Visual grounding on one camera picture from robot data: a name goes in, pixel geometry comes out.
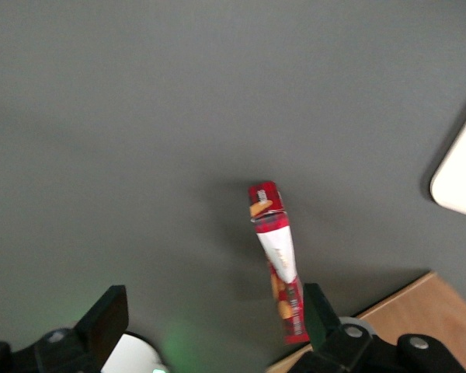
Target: white object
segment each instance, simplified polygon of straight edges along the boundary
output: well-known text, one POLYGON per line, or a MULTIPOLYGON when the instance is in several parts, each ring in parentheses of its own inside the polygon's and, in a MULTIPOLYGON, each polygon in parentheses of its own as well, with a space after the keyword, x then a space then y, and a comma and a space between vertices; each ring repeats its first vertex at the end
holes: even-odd
POLYGON ((466 214, 466 124, 433 176, 430 190, 440 206, 466 214))
POLYGON ((297 276, 297 269, 290 226, 266 233, 257 233, 257 237, 280 279, 291 284, 297 276))
POLYGON ((147 342, 123 334, 102 368, 102 373, 169 373, 147 342))

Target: wooden surface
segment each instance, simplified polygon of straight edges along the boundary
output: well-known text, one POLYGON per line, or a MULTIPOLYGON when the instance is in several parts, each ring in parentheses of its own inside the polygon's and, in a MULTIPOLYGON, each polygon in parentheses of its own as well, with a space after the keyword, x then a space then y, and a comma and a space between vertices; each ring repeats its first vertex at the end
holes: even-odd
MULTIPOLYGON (((466 369, 466 302, 438 274, 421 277, 358 317, 392 344, 406 333, 434 336, 466 369)), ((310 345, 270 366, 266 373, 286 373, 308 350, 310 345)))

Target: gray table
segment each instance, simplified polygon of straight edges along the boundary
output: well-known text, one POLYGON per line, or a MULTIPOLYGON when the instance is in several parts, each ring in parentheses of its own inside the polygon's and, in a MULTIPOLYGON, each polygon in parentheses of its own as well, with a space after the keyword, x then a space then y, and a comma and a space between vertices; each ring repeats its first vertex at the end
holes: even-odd
POLYGON ((0 339, 125 284, 174 372, 288 352, 246 189, 341 315, 426 268, 466 298, 428 182, 466 118, 466 2, 0 2, 0 339))

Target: cookie image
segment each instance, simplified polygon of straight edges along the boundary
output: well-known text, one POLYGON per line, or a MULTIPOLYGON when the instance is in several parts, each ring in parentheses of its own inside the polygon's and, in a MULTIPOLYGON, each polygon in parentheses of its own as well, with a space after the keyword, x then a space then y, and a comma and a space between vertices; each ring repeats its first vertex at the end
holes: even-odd
POLYGON ((254 218, 264 210, 266 210, 269 206, 271 206, 273 202, 271 200, 264 200, 262 202, 257 202, 250 206, 250 216, 254 218))
POLYGON ((275 274, 271 274, 271 288, 273 289, 273 298, 278 300, 278 278, 276 277, 275 274))
POLYGON ((279 291, 284 291, 285 290, 285 283, 283 282, 283 280, 281 280, 279 278, 278 278, 278 290, 279 291))
POLYGON ((278 302, 278 312, 282 319, 289 319, 294 315, 292 308, 290 307, 290 303, 287 301, 278 302))

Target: screw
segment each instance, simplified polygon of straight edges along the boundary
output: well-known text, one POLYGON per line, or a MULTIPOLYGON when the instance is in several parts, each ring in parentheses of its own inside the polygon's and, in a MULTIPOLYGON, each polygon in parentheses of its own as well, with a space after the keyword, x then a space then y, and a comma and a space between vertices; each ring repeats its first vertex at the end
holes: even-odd
POLYGON ((355 326, 346 326, 345 333, 352 338, 361 338, 363 336, 363 331, 355 326))
POLYGON ((414 336, 409 340, 410 344, 420 350, 426 350, 428 348, 428 342, 426 342, 423 338, 419 338, 418 336, 414 336))
POLYGON ((56 343, 59 340, 63 340, 65 337, 64 330, 55 330, 50 335, 47 336, 47 341, 50 343, 56 343))

